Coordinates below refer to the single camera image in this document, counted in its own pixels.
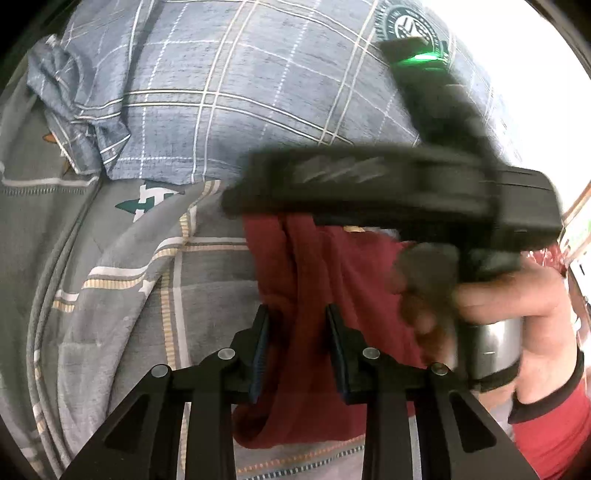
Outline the person's right hand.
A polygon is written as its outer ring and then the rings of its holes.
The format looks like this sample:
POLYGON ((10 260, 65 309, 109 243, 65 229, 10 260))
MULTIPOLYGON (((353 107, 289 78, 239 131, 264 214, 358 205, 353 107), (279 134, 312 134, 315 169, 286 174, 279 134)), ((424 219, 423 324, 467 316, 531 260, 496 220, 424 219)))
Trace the person's right hand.
POLYGON ((571 303, 562 276, 523 259, 520 268, 490 282, 458 285, 455 266, 443 251, 413 246, 394 263, 393 289, 401 295, 400 315, 412 329, 425 363, 455 365, 456 319, 474 325, 524 320, 522 360, 517 378, 498 389, 478 393, 492 410, 516 397, 533 404, 563 387, 577 364, 577 340, 571 303))

